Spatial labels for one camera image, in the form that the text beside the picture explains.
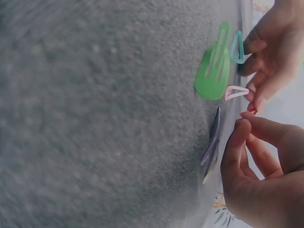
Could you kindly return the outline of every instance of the purple hair clip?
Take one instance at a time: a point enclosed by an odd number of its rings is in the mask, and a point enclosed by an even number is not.
[[[218,111],[215,116],[214,123],[212,125],[212,129],[209,137],[210,139],[209,146],[200,160],[200,165],[204,165],[204,163],[207,161],[210,155],[214,154],[217,148],[219,142],[219,126],[220,126],[220,107],[218,107]]]

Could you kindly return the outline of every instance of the triangle hair clip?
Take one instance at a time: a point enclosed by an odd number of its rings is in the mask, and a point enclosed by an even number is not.
[[[244,96],[247,94],[249,94],[249,89],[247,89],[247,88],[243,88],[243,87],[236,86],[236,85],[228,86],[226,89],[226,92],[225,92],[225,101],[238,97],[238,96]]]
[[[243,64],[245,62],[244,55],[243,33],[237,31],[233,37],[230,48],[230,60],[238,64]]]

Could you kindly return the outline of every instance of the pink hair clip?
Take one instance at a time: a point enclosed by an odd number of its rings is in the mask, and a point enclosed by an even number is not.
[[[238,90],[240,92],[237,93],[232,93],[233,90]],[[239,87],[236,85],[228,86],[225,92],[225,101],[230,100],[232,98],[238,97],[238,96],[243,96],[249,94],[249,89]]]

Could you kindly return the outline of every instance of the gray fuzzy surface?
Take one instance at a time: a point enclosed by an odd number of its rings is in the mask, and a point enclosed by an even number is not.
[[[0,0],[0,227],[201,228],[222,108],[193,90],[241,0]],[[240,84],[231,64],[230,83]]]

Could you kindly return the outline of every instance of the teal hair clip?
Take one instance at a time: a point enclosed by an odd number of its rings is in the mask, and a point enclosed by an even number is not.
[[[233,37],[230,49],[230,60],[238,64],[243,64],[245,62],[243,33],[241,31],[237,31]]]
[[[195,77],[194,87],[198,94],[208,100],[220,99],[226,90],[230,60],[227,42],[230,36],[230,24],[221,24],[217,42],[209,47],[201,61]]]

